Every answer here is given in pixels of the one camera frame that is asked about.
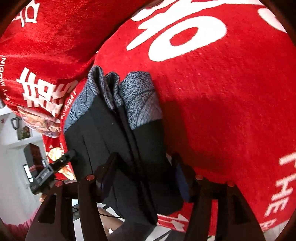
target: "pink patterned cloth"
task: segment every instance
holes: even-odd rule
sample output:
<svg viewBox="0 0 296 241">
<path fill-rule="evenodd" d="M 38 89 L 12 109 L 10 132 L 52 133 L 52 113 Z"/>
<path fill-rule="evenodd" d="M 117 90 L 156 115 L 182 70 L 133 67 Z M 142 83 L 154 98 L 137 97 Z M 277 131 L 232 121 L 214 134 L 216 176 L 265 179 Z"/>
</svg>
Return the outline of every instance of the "pink patterned cloth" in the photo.
<svg viewBox="0 0 296 241">
<path fill-rule="evenodd" d="M 28 230 L 33 222 L 33 219 L 37 213 L 38 209 L 33 213 L 33 215 L 22 224 L 19 225 L 12 225 L 12 224 L 5 224 L 9 232 L 13 235 L 13 237 L 18 241 L 25 241 L 27 236 Z"/>
</svg>

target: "pink sleeve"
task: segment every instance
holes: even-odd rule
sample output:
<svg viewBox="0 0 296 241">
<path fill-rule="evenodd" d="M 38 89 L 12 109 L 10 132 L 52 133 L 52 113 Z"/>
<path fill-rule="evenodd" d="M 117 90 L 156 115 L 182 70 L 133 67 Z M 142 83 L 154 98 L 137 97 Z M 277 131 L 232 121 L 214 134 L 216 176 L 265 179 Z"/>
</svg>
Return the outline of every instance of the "pink sleeve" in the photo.
<svg viewBox="0 0 296 241">
<path fill-rule="evenodd" d="M 37 213 L 38 209 L 33 213 L 29 220 L 25 221 L 23 224 L 19 225 L 12 225 L 12 224 L 5 224 L 8 228 L 9 232 L 13 235 L 13 237 L 18 241 L 24 241 L 29 227 L 31 226 L 33 219 Z"/>
</svg>

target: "person's hand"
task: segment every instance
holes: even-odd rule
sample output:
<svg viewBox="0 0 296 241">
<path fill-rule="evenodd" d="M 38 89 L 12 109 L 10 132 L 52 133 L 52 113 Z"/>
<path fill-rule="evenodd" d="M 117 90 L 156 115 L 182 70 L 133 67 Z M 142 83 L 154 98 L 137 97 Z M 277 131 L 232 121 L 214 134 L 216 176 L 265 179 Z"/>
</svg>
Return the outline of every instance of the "person's hand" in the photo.
<svg viewBox="0 0 296 241">
<path fill-rule="evenodd" d="M 46 198 L 46 194 L 41 194 L 40 198 L 39 198 L 39 202 L 43 202 L 44 199 Z"/>
</svg>

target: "gray patterned fabric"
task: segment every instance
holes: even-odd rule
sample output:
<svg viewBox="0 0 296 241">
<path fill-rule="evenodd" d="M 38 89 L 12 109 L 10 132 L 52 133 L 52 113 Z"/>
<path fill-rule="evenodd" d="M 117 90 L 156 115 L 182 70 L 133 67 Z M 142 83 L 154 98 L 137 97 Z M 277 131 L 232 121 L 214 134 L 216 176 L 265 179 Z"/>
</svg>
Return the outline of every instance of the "gray patterned fabric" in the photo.
<svg viewBox="0 0 296 241">
<path fill-rule="evenodd" d="M 66 132 L 91 106 L 100 95 L 110 110 L 125 106 L 130 128 L 162 119 L 158 98 L 147 72 L 131 72 L 120 82 L 118 74 L 111 72 L 104 76 L 99 66 L 93 66 L 83 90 L 73 102 L 66 118 Z"/>
</svg>

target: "red screw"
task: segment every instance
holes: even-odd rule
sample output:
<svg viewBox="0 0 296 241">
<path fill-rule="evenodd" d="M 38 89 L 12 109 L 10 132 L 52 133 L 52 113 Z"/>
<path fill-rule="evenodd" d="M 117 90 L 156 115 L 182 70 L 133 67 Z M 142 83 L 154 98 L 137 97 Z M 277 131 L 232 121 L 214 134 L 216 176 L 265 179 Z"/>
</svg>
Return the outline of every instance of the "red screw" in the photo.
<svg viewBox="0 0 296 241">
<path fill-rule="evenodd" d="M 228 181 L 227 182 L 227 186 L 233 188 L 235 186 L 234 182 L 233 181 Z"/>
<path fill-rule="evenodd" d="M 57 182 L 55 183 L 56 187 L 60 187 L 60 186 L 63 185 L 63 184 L 64 184 L 63 181 L 57 181 Z"/>
<path fill-rule="evenodd" d="M 87 179 L 88 181 L 92 181 L 92 180 L 94 179 L 94 175 L 88 175 L 88 176 L 86 177 L 86 179 Z"/>
<path fill-rule="evenodd" d="M 195 179 L 201 181 L 203 179 L 202 175 L 195 175 Z"/>
</svg>

